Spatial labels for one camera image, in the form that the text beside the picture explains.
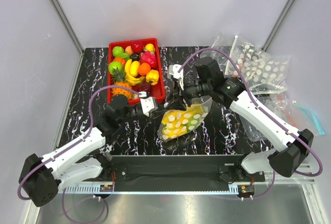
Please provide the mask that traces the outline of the yellow mango toy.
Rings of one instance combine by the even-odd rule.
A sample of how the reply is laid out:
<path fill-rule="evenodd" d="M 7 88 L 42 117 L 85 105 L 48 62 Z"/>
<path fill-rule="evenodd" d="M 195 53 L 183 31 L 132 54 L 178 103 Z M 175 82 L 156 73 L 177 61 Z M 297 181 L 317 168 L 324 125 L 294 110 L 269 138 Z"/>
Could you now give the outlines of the yellow mango toy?
<path fill-rule="evenodd" d="M 166 117 L 165 121 L 162 122 L 163 127 L 161 129 L 161 137 L 164 140 L 174 139 L 187 133 L 187 119 L 183 116 L 176 117 L 170 114 Z"/>

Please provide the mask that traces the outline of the yellow banana bunch toy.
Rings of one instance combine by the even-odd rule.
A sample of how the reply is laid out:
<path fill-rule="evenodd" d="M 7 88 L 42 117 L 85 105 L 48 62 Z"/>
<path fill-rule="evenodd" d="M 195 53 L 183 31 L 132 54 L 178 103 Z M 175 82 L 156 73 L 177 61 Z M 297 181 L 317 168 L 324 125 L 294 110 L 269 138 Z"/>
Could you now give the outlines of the yellow banana bunch toy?
<path fill-rule="evenodd" d="M 190 107 L 187 108 L 186 113 L 184 116 L 186 118 L 191 118 L 194 116 L 200 117 L 206 117 L 208 115 L 208 107 L 203 106 L 203 104 L 192 104 Z"/>

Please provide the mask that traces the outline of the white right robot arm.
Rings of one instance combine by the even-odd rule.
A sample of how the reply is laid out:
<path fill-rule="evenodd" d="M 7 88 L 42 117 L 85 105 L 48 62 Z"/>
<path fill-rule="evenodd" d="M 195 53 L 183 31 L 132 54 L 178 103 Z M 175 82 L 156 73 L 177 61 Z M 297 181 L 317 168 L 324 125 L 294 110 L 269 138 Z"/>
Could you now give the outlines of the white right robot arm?
<path fill-rule="evenodd" d="M 299 130 L 286 123 L 258 101 L 244 83 L 237 78 L 225 78 L 217 62 L 204 57 L 195 64 L 198 79 L 185 84 L 182 70 L 179 74 L 179 95 L 186 103 L 194 98 L 210 96 L 226 108 L 237 113 L 261 132 L 273 145 L 265 152 L 246 155 L 235 167 L 235 175 L 246 181 L 259 171 L 273 169 L 283 177 L 291 177 L 300 164 L 311 154 L 309 150 L 313 133 L 309 129 Z"/>

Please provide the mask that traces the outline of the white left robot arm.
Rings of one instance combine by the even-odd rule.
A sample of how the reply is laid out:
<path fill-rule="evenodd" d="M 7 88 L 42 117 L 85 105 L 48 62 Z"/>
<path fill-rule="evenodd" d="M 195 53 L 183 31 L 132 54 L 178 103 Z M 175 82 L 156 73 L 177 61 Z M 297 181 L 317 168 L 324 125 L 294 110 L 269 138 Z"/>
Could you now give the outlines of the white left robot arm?
<path fill-rule="evenodd" d="M 123 95 L 115 96 L 107 105 L 102 117 L 79 137 L 41 157 L 31 154 L 25 159 L 20 177 L 18 196 L 31 200 L 36 207 L 48 204 L 59 191 L 86 179 L 107 180 L 112 168 L 91 157 L 83 157 L 103 147 L 106 140 L 117 135 L 122 123 L 149 116 L 153 104 L 141 98 L 130 106 Z"/>

